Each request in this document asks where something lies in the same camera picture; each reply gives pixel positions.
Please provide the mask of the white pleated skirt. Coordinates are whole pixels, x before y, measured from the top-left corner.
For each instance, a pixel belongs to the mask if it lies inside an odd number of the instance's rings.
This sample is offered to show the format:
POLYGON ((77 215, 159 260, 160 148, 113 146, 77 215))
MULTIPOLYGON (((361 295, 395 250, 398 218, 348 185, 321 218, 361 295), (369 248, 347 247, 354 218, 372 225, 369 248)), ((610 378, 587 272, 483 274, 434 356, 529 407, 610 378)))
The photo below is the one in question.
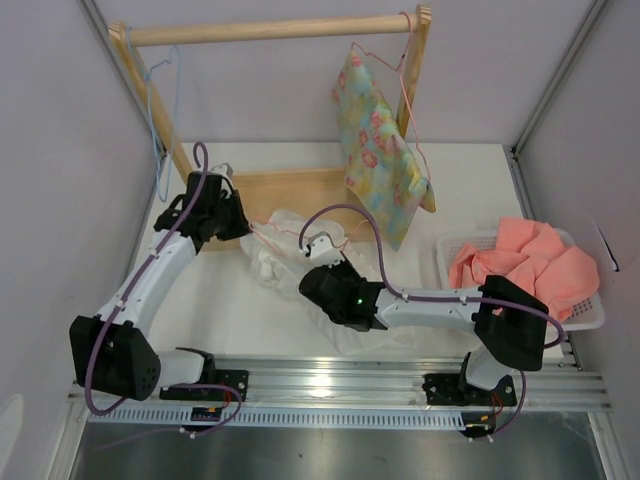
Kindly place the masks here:
POLYGON ((251 233, 240 239, 240 245, 250 258, 253 277, 301 307, 307 322, 314 325, 341 354, 359 355, 384 350, 399 354, 414 349, 417 338, 413 327, 359 333, 332 323, 319 307, 299 293, 299 283, 312 267, 298 248, 298 235, 305 222, 304 217, 280 209, 274 211, 268 221, 250 224, 251 233))

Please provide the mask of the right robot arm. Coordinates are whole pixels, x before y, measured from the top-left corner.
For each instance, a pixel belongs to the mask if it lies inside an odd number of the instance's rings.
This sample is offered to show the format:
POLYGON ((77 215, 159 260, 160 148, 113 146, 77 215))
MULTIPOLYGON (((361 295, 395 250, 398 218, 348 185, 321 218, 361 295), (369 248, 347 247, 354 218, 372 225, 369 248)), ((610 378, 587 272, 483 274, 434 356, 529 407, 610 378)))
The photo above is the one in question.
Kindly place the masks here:
POLYGON ((513 371, 542 368, 548 309, 501 276, 457 291, 397 290, 365 279, 345 260, 313 268, 299 292, 331 322, 357 332, 426 327, 475 335, 481 346, 467 355, 456 380, 468 403, 481 402, 513 371))

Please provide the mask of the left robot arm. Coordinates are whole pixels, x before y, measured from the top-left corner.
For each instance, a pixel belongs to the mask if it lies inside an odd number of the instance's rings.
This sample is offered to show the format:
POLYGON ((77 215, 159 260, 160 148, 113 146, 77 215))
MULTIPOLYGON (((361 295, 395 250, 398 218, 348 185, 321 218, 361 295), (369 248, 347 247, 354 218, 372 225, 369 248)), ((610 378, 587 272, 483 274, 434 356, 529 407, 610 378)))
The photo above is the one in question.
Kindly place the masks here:
POLYGON ((143 401, 156 389, 182 385, 194 399, 209 398, 217 387, 213 356, 187 347, 158 353, 147 336, 173 284, 202 247, 249 232, 231 167, 191 172, 185 192, 157 218, 143 260, 97 314, 71 324, 76 379, 85 392, 143 401))

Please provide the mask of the wooden clothes rack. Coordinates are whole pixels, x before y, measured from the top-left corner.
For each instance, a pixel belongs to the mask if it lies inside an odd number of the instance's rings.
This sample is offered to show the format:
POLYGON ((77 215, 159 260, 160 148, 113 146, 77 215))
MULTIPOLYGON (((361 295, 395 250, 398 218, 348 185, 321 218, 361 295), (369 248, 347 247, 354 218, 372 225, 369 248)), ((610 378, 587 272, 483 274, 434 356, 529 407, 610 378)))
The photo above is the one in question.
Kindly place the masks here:
MULTIPOLYGON (((124 75, 132 84, 133 95, 141 102, 142 111, 149 119, 154 151, 169 155, 179 176, 186 178, 192 170, 191 162, 178 143, 174 123, 150 79, 149 70, 139 55, 139 48, 408 34, 408 24, 399 14, 144 28, 129 28, 119 21, 110 23, 107 32, 124 75)), ((265 218, 280 208, 311 215, 331 201, 355 202, 355 196, 344 185, 343 176, 341 168, 311 168, 240 173, 235 176, 234 182, 240 190, 248 215, 252 218, 265 218)))

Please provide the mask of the white plastic basket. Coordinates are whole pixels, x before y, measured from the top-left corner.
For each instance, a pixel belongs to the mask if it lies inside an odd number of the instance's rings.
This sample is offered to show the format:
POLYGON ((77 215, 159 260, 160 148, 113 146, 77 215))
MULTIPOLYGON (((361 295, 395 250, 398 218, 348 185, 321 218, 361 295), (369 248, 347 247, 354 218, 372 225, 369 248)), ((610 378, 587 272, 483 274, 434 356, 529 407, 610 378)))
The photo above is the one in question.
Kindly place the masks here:
MULTIPOLYGON (((454 232, 440 236, 435 244, 435 259, 438 278, 443 289, 449 288, 449 269, 454 259, 466 244, 479 251, 495 248, 498 232, 478 230, 454 232)), ((605 322, 605 312, 598 292, 573 306, 571 315, 562 324, 566 332, 594 330, 605 322)))

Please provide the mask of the colourful floral patterned garment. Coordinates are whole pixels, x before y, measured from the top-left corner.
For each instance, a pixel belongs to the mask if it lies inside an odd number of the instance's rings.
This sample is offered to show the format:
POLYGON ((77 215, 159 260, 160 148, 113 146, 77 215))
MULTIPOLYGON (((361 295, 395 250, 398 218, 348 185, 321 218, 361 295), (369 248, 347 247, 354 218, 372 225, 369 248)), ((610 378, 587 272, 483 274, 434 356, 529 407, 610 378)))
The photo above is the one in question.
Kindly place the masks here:
POLYGON ((345 163, 345 185, 374 218, 381 237, 399 250, 417 210, 436 210, 431 182, 356 51, 347 54, 331 98, 345 163))

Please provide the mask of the pink cloth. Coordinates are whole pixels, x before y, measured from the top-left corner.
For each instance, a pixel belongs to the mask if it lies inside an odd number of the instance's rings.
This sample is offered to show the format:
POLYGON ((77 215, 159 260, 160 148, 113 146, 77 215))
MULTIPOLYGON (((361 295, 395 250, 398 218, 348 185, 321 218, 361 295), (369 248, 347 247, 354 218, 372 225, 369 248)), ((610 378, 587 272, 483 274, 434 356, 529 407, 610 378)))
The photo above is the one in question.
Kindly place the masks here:
POLYGON ((449 269, 451 288, 482 285, 489 275, 507 278, 544 303, 563 322, 573 306, 600 286, 596 262, 579 247, 567 246, 549 224, 502 217, 495 248, 466 244, 449 269))

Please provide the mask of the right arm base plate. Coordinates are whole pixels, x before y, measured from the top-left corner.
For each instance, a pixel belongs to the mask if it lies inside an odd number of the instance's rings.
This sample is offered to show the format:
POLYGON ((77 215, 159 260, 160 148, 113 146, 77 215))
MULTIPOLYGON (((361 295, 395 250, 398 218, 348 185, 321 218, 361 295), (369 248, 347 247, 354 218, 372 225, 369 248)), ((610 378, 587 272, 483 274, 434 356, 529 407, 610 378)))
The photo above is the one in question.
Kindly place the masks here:
POLYGON ((504 376, 491 390, 466 382, 462 373, 430 373, 424 375, 422 389, 431 406, 514 407, 518 403, 511 376, 504 376))

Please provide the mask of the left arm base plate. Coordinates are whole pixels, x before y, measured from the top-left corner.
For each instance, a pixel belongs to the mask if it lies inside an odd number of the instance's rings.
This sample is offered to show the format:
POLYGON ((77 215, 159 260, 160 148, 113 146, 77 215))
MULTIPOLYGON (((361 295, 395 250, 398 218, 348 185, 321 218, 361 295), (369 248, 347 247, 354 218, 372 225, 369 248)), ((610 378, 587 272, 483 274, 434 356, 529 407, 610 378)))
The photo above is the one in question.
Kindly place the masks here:
POLYGON ((237 392, 245 401, 249 378, 248 370, 218 369, 211 380, 204 377, 199 380, 199 384, 207 384, 207 387, 167 387, 160 390, 159 397, 167 401, 234 402, 237 392))

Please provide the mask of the aluminium mounting rail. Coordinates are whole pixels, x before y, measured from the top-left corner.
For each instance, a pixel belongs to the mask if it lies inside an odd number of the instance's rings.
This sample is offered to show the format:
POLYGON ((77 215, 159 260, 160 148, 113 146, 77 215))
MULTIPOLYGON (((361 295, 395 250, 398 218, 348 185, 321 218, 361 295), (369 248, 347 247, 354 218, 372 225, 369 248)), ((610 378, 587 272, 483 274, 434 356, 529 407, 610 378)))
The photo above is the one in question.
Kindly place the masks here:
MULTIPOLYGON (((424 376, 454 373, 452 359, 258 358, 218 356, 221 369, 246 370, 251 406, 280 408, 405 409, 424 406, 424 376)), ((526 388, 526 412, 609 412, 612 403, 602 375, 569 364, 546 365, 514 376, 517 392, 526 388)))

